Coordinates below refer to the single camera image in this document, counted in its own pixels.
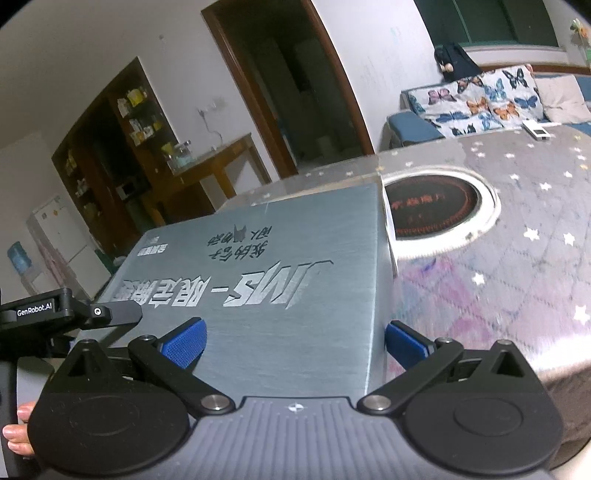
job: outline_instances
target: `gray box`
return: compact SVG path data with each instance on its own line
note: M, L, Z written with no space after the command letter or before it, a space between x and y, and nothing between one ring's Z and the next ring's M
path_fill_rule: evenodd
M219 212L147 232L100 298L133 299L104 345L207 323L194 375L232 397L349 396L385 381L392 261L375 183Z

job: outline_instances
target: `black bag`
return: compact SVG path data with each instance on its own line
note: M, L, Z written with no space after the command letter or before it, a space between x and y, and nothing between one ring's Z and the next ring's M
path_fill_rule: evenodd
M474 63L465 50L457 43L447 43L435 49L435 60L441 66L452 64L453 72L443 71L443 78L453 82L466 77L475 77L482 73L482 69Z

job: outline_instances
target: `blue sofa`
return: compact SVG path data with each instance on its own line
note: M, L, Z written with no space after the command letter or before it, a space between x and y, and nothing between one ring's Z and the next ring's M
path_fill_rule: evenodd
M560 76L560 73L536 73L536 78L550 78ZM591 76L589 75L575 75L581 92L585 101L591 102ZM427 87L439 87L445 85L439 83L437 85L425 85ZM444 136L426 120L420 118L416 112L412 110L411 102L408 100L408 92L411 89L403 90L401 92L401 103L405 108L401 112L397 112L388 117L388 126L392 132L392 140L390 142L391 148L407 147L418 143L429 142L444 138ZM591 136L591 122L582 124L570 124L571 127Z

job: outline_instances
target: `star-patterned tablecloth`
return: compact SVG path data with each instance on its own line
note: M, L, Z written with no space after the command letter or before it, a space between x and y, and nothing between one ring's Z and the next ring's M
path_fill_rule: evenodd
M513 340L558 405L564 441L575 442L591 437L591 138L567 126L550 133L546 142L517 129L386 151L263 186L224 208L425 166L484 176L501 198L499 221L464 248L399 262L394 318L470 349ZM389 376L400 371L392 361Z

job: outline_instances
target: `window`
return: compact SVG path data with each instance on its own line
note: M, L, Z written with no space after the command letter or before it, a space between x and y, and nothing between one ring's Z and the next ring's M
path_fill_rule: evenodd
M557 47L543 0L414 0L434 45Z

